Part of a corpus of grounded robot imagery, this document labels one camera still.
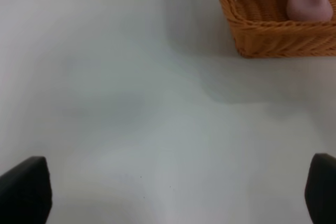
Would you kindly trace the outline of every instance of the pink object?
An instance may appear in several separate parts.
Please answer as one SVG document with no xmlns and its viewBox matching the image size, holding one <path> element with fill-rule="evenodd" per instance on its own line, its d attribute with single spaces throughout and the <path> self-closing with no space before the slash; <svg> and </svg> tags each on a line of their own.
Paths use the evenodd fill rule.
<svg viewBox="0 0 336 224">
<path fill-rule="evenodd" d="M 330 21 L 333 9 L 329 0 L 288 0 L 287 15 L 295 21 Z"/>
</svg>

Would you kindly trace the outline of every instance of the white floor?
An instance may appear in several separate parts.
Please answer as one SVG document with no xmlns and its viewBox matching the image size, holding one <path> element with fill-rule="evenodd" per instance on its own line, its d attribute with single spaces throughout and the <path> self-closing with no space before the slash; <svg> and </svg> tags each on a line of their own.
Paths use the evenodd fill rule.
<svg viewBox="0 0 336 224">
<path fill-rule="evenodd" d="M 0 172 L 49 162 L 49 224 L 307 224 L 336 58 L 246 60 L 218 0 L 0 0 Z"/>
</svg>

